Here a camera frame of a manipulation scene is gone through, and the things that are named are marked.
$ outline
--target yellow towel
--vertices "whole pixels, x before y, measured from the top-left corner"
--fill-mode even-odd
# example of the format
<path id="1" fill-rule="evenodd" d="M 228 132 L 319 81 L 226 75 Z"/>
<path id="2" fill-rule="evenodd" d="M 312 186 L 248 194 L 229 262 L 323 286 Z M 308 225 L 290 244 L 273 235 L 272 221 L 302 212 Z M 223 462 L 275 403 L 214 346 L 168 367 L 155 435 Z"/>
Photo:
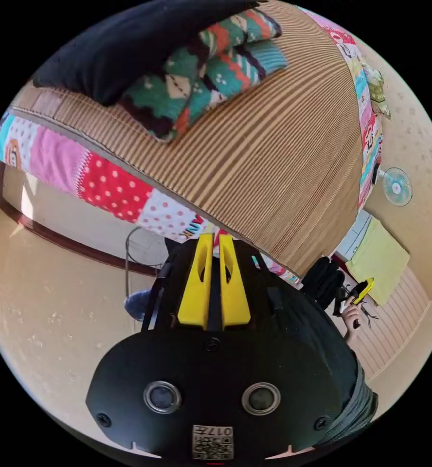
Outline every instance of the yellow towel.
<path id="1" fill-rule="evenodd" d="M 359 248 L 346 266 L 357 282 L 369 277 L 375 279 L 369 295 L 378 305 L 383 305 L 396 288 L 408 261 L 409 253 L 373 217 Z"/>

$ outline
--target yellow plastic clip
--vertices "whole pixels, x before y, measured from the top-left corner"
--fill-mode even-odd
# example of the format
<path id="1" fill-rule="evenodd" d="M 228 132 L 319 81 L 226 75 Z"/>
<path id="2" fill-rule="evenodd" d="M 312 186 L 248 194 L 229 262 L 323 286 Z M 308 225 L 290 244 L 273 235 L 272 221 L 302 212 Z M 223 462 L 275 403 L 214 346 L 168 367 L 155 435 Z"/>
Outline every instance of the yellow plastic clip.
<path id="1" fill-rule="evenodd" d="M 204 233 L 198 239 L 195 257 L 177 313 L 180 324 L 201 326 L 206 329 L 210 306 L 213 240 L 212 233 Z"/>
<path id="2" fill-rule="evenodd" d="M 373 277 L 371 277 L 370 279 L 366 279 L 366 283 L 367 283 L 366 287 L 364 288 L 362 292 L 360 292 L 359 296 L 352 302 L 352 304 L 358 305 L 364 299 L 367 293 L 370 292 L 370 289 L 373 287 L 373 284 L 374 284 Z"/>
<path id="3" fill-rule="evenodd" d="M 234 241 L 230 235 L 219 236 L 219 265 L 223 326 L 248 324 L 249 304 L 235 255 Z M 226 279 L 226 268 L 230 274 L 229 280 Z"/>

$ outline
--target white cabinet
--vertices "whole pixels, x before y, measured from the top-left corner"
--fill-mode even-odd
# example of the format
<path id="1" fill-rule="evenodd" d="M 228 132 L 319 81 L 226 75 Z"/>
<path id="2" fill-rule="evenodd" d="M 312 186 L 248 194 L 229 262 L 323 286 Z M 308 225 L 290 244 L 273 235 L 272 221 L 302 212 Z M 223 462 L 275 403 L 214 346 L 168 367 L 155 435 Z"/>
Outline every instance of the white cabinet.
<path id="1" fill-rule="evenodd" d="M 371 214 L 368 214 L 368 212 L 364 210 L 360 211 L 354 225 L 336 248 L 336 255 L 338 255 L 339 258 L 343 261 L 350 261 L 352 259 L 365 236 L 365 232 L 367 232 L 371 220 Z"/>

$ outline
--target electric fan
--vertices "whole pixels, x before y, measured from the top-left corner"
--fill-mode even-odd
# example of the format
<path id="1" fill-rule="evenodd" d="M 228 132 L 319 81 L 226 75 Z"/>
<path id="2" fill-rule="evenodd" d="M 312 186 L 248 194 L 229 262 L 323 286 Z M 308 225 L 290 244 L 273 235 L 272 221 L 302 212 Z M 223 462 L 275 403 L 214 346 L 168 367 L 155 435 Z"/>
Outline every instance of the electric fan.
<path id="1" fill-rule="evenodd" d="M 378 171 L 382 178 L 385 196 L 395 206 L 406 206 L 412 199 L 412 185 L 404 170 L 391 167 L 386 172 Z"/>

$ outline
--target hand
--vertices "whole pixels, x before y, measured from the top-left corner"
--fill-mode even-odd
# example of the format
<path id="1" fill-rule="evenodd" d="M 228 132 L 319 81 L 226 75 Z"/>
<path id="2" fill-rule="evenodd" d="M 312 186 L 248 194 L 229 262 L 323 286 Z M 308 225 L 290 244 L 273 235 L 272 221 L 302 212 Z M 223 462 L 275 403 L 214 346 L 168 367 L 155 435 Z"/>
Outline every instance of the hand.
<path id="1" fill-rule="evenodd" d="M 354 297 L 349 297 L 345 303 L 345 309 L 341 314 L 341 318 L 347 327 L 347 333 L 344 336 L 345 341 L 350 344 L 357 336 L 357 329 L 354 329 L 354 321 L 360 322 L 360 308 L 358 305 L 351 305 Z"/>
<path id="2" fill-rule="evenodd" d="M 357 305 L 349 305 L 341 314 L 341 318 L 347 327 L 347 333 L 354 336 L 357 329 L 354 329 L 354 321 L 360 322 L 360 308 Z"/>

